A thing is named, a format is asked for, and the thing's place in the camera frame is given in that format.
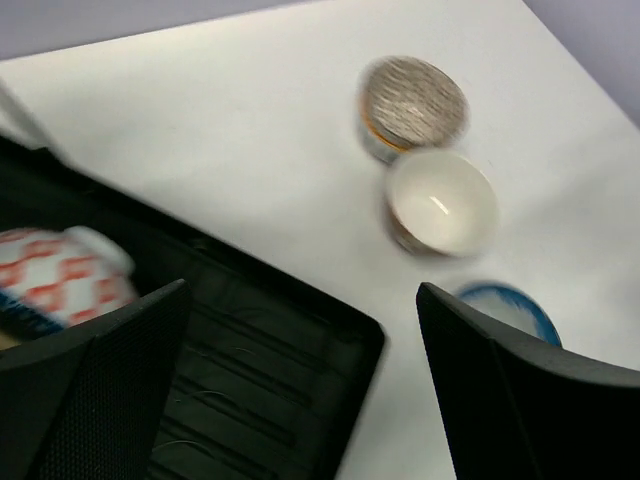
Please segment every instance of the ceramic bowl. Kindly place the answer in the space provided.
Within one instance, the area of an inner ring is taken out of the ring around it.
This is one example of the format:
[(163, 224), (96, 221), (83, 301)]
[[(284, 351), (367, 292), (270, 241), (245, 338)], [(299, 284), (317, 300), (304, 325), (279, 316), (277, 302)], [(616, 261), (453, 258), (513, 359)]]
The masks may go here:
[(478, 282), (462, 288), (456, 297), (485, 315), (551, 345), (562, 346), (549, 316), (531, 297), (516, 288), (503, 283)]
[(412, 253), (477, 253), (494, 237), (498, 201), (487, 178), (450, 150), (416, 150), (390, 168), (391, 232)]
[(2, 232), (0, 331), (34, 339), (116, 310), (137, 298), (133, 268), (122, 248), (87, 227)]

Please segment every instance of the blue and white dish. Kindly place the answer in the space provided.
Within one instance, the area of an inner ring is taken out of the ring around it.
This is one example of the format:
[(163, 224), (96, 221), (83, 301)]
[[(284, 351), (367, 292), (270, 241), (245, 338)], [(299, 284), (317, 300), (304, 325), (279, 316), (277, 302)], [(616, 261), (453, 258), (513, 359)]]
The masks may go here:
[(547, 314), (520, 290), (500, 283), (475, 283), (463, 288), (456, 296), (485, 315), (562, 347), (558, 332)]

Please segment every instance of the red pattern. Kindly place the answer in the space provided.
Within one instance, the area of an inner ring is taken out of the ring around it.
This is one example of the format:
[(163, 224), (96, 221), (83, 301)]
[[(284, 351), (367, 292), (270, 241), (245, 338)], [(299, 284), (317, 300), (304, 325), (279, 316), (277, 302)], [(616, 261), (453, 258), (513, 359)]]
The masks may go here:
[(22, 240), (23, 238), (27, 238), (33, 232), (37, 231), (35, 228), (25, 228), (22, 230), (9, 230), (8, 232), (4, 232), (0, 234), (0, 243), (10, 243), (15, 242), (17, 240)]
[(89, 320), (93, 320), (98, 316), (99, 312), (97, 308), (89, 308), (87, 310), (81, 310), (72, 314), (69, 317), (69, 324), (71, 326), (78, 325), (79, 323), (87, 322)]
[(24, 263), (22, 260), (0, 264), (0, 286), (7, 288), (17, 285), (24, 278)]
[(98, 303), (109, 303), (118, 298), (118, 287), (113, 277), (98, 280), (95, 289)]
[(24, 246), (24, 259), (50, 257), (60, 251), (62, 240), (36, 240)]
[(60, 262), (60, 276), (63, 282), (70, 280), (80, 280), (93, 275), (94, 257), (68, 258)]
[[(24, 229), (6, 232), (0, 234), (0, 243), (23, 240), (37, 231), (36, 229)], [(19, 285), (25, 278), (26, 268), (30, 260), (46, 258), (61, 253), (64, 242), (65, 240), (58, 239), (35, 240), (24, 245), (22, 258), (14, 262), (0, 264), (0, 287)], [(50, 285), (30, 288), (25, 292), (23, 300), (48, 313), (65, 309), (67, 304), (66, 284), (94, 275), (95, 261), (96, 258), (94, 256), (62, 259), (58, 264), (58, 280)], [(105, 303), (118, 302), (119, 306), (123, 306), (135, 300), (135, 297), (125, 296), (126, 290), (123, 290), (120, 285), (120, 282), (123, 281), (125, 281), (124, 278), (118, 274), (96, 280), (93, 283), (93, 305), (69, 315), (70, 325), (77, 325), (100, 315), (100, 306)], [(119, 302), (121, 296), (125, 297), (125, 300)]]
[(62, 283), (54, 283), (30, 288), (25, 293), (25, 300), (28, 303), (37, 305), (46, 312), (57, 312), (65, 307), (63, 285)]

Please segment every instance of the white porcelain bowl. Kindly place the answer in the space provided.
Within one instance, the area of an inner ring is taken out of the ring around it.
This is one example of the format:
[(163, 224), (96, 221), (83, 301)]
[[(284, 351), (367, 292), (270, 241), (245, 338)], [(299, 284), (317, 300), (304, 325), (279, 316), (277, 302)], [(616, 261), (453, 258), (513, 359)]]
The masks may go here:
[(391, 167), (386, 184), (390, 227), (412, 253), (477, 253), (498, 227), (498, 201), (487, 178), (450, 150), (415, 150)]

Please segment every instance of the gray wall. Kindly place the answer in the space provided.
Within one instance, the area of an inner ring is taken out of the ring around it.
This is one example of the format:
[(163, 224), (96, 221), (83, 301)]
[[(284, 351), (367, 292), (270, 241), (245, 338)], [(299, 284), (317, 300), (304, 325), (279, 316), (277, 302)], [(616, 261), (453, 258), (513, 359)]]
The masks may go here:
[(640, 0), (525, 0), (640, 125)]
[(0, 0), (0, 60), (300, 0)]

